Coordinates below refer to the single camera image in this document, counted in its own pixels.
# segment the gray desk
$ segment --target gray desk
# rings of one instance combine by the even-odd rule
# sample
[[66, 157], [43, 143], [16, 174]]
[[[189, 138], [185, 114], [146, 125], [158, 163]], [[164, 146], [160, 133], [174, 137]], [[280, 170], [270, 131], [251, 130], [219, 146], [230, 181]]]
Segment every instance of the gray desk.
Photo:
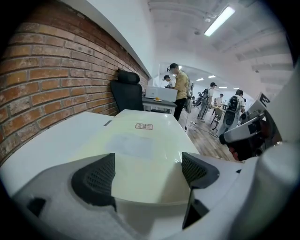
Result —
[[162, 100], [161, 102], [154, 101], [152, 98], [142, 98], [142, 104], [143, 106], [150, 106], [151, 108], [153, 107], [158, 107], [158, 108], [166, 108], [170, 109], [170, 114], [174, 115], [175, 108], [177, 105], [174, 102], [169, 102], [169, 101], [164, 101]]

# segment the office chair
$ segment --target office chair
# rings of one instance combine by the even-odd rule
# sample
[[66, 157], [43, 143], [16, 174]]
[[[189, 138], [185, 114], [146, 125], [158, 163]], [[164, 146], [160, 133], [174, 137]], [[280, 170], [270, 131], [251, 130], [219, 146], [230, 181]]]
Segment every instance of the office chair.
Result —
[[217, 108], [217, 109], [216, 109], [215, 117], [214, 117], [214, 119], [212, 120], [211, 124], [214, 122], [215, 118], [217, 118], [217, 125], [218, 125], [218, 123], [219, 123], [218, 121], [221, 120], [221, 117], [222, 117], [222, 110], [219, 109], [219, 108]]
[[[118, 69], [118, 79], [110, 82], [112, 95], [119, 112], [124, 109], [143, 111], [142, 87], [138, 84], [140, 77], [136, 73]], [[167, 113], [161, 110], [151, 110], [157, 113]]]

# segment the wooden floor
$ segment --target wooden floor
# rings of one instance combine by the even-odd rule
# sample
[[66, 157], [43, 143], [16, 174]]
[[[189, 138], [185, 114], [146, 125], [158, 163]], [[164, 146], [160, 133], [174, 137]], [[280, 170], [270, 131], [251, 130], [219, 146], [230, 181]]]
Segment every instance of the wooden floor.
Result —
[[[228, 147], [226, 145], [222, 145], [218, 138], [213, 137], [209, 133], [209, 131], [216, 126], [215, 122], [212, 125], [210, 125], [213, 120], [213, 117], [211, 117], [212, 110], [206, 113], [205, 122], [201, 122], [197, 119], [198, 113], [199, 110], [195, 107], [192, 107], [192, 112], [189, 115], [183, 109], [180, 115], [179, 123], [184, 129], [187, 121], [186, 133], [197, 148], [197, 150], [199, 151], [199, 153], [209, 157], [236, 162], [231, 153], [229, 152]], [[193, 127], [191, 121], [196, 122], [198, 128]]]

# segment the chair headrest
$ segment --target chair headrest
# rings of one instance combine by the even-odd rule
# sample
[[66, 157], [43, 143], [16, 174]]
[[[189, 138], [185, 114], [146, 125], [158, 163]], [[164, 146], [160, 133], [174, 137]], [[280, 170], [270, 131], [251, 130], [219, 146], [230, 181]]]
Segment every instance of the chair headrest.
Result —
[[136, 73], [131, 73], [118, 69], [118, 82], [136, 84], [140, 82], [140, 77]]

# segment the yellow shirt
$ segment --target yellow shirt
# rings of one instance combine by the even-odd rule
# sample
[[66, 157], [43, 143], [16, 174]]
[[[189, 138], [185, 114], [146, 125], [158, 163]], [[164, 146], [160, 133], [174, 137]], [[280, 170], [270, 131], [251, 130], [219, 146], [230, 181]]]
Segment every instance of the yellow shirt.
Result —
[[176, 76], [175, 89], [177, 90], [176, 100], [187, 98], [188, 75], [181, 70]]

